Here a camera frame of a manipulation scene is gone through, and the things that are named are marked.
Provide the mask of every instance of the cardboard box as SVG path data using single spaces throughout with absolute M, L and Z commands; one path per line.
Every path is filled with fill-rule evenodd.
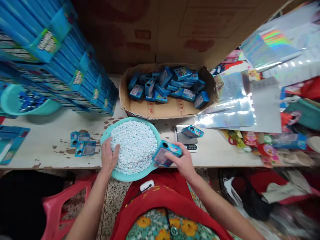
M 135 72 L 150 73 L 154 70 L 160 71 L 164 66 L 168 66 L 171 69 L 180 66 L 188 66 L 190 70 L 198 71 L 199 78 L 207 83 L 206 90 L 210 99 L 208 104 L 201 109 L 196 109 L 193 102 L 171 96 L 167 96 L 167 103 L 148 102 L 144 98 L 142 100 L 135 101 L 129 97 L 128 84 Z M 128 68 L 120 82 L 119 96 L 121 108 L 124 109 L 129 116 L 144 119 L 190 117 L 217 101 L 214 79 L 206 67 L 184 63 L 140 64 L 135 67 Z
M 108 73 L 140 63 L 215 68 L 287 0 L 73 0 Z

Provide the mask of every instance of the white table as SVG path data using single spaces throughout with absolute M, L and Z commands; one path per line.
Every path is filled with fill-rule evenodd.
M 119 86 L 119 76 L 111 79 Z M 113 117 L 91 113 L 76 113 L 60 109 L 49 116 L 21 116 L 6 119 L 4 125 L 31 128 L 28 136 L 8 165 L 0 169 L 65 169 L 100 168 L 100 138 L 113 122 L 127 117 L 118 100 Z M 174 141 L 174 126 L 194 124 L 194 118 L 151 120 L 162 139 Z M 70 133 L 85 130 L 92 140 L 97 141 L 96 153 L 91 156 L 75 157 L 70 147 Z M 238 153 L 237 147 L 230 145 L 218 130 L 202 129 L 204 136 L 198 139 L 197 153 L 192 153 L 195 167 L 260 167 L 259 156 Z

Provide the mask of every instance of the pile of white candy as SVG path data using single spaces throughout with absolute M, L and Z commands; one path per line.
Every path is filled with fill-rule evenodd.
M 137 121 L 124 122 L 111 131 L 111 137 L 112 151 L 120 144 L 116 171 L 132 175 L 150 166 L 157 139 L 149 126 Z

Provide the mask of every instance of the red plastic chair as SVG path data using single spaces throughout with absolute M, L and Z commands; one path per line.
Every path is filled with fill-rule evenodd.
M 66 215 L 66 213 L 61 213 L 62 205 L 83 189 L 86 189 L 85 201 L 87 201 L 92 183 L 96 178 L 97 173 L 89 175 L 76 181 L 75 184 L 62 192 L 42 199 L 44 211 L 47 215 L 47 225 L 41 240 L 61 240 L 69 232 L 76 218 L 62 220 Z

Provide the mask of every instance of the hand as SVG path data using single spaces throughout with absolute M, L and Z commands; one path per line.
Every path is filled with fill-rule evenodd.
M 172 162 L 174 162 L 180 174 L 188 181 L 191 182 L 198 174 L 196 170 L 194 170 L 192 164 L 192 158 L 190 152 L 186 149 L 183 143 L 174 142 L 173 144 L 179 146 L 182 150 L 182 157 L 178 158 L 172 153 L 165 153 L 165 156 L 169 158 Z
M 114 167 L 117 165 L 120 150 L 120 144 L 117 144 L 114 152 L 112 153 L 111 140 L 112 137 L 109 137 L 101 147 L 102 167 L 100 172 L 107 174 L 109 177 L 111 176 Z

